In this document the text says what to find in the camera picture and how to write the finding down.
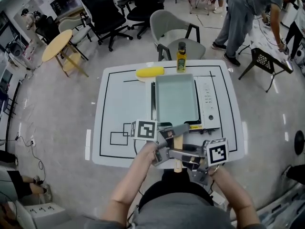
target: tray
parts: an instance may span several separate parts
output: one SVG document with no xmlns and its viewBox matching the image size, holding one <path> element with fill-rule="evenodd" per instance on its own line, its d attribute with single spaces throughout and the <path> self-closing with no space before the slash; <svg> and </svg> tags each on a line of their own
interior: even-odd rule
<svg viewBox="0 0 305 229">
<path fill-rule="evenodd" d="M 158 122 L 172 126 L 199 119 L 192 74 L 156 76 L 156 112 Z"/>
</svg>

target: white floor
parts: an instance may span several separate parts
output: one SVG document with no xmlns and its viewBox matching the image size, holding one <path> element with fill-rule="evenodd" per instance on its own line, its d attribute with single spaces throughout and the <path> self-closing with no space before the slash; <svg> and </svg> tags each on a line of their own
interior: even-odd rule
<svg viewBox="0 0 305 229">
<path fill-rule="evenodd" d="M 223 52 L 211 49 L 211 44 L 222 27 L 224 16 L 213 13 L 208 16 L 202 8 L 189 14 L 185 0 L 178 0 L 177 4 L 174 0 L 165 0 L 165 9 L 200 27 L 201 43 L 207 48 L 206 59 L 222 59 Z M 11 138 L 16 136 L 19 128 L 26 141 L 34 135 L 37 144 L 34 152 L 44 162 L 46 181 L 51 185 L 54 202 L 72 215 L 98 217 L 114 186 L 127 171 L 85 160 L 86 132 L 92 130 L 93 136 L 103 70 L 158 60 L 150 29 L 141 40 L 136 39 L 137 30 L 126 33 L 134 39 L 116 38 L 113 52 L 108 51 L 108 40 L 101 46 L 96 38 L 93 42 L 87 39 L 82 42 L 79 48 L 90 60 L 82 62 L 81 66 L 89 78 L 77 71 L 67 78 L 52 60 L 42 64 L 20 88 Z M 285 36 L 287 29 L 281 28 L 281 33 Z M 179 34 L 180 31 L 170 33 L 165 40 Z M 227 67 L 241 112 L 247 155 L 242 160 L 226 164 L 226 168 L 251 194 L 256 207 L 261 208 L 295 184 L 280 179 L 283 169 L 288 164 L 304 163 L 303 155 L 297 157 L 294 153 L 294 135 L 297 130 L 305 131 L 305 78 L 294 65 L 292 74 L 278 75 L 269 93 L 265 93 L 271 76 L 257 67 L 238 80 L 251 61 L 250 50 L 244 52 L 238 57 L 241 67 L 230 64 Z M 22 174 L 39 174 L 43 178 L 37 160 L 22 141 L 16 145 L 10 143 L 10 150 L 15 150 L 18 155 Z M 152 168 L 142 192 L 159 180 L 161 173 Z"/>
</svg>

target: wooden handle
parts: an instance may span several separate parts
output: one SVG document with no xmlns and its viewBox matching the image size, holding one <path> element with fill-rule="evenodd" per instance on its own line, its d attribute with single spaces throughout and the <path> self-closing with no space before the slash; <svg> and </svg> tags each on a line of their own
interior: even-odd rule
<svg viewBox="0 0 305 229">
<path fill-rule="evenodd" d="M 175 149 L 181 149 L 182 150 L 182 147 L 183 147 L 183 135 L 174 137 L 174 139 L 173 139 L 173 147 Z M 176 173 L 182 172 L 182 161 L 181 160 L 178 160 L 178 159 L 175 160 L 175 167 L 174 167 L 173 170 Z"/>
</svg>

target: yellow bottle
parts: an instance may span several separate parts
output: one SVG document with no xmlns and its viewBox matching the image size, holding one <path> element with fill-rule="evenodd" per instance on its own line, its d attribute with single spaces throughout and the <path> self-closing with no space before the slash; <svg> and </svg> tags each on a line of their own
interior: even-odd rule
<svg viewBox="0 0 305 229">
<path fill-rule="evenodd" d="M 178 44 L 178 52 L 177 52 L 177 72 L 178 73 L 185 72 L 185 65 L 186 65 L 185 43 L 180 42 Z"/>
</svg>

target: bottle cap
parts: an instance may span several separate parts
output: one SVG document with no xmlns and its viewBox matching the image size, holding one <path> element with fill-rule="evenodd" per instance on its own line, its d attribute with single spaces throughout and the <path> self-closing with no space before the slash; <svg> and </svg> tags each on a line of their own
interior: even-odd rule
<svg viewBox="0 0 305 229">
<path fill-rule="evenodd" d="M 179 42 L 178 49 L 179 50 L 185 50 L 185 42 Z"/>
</svg>

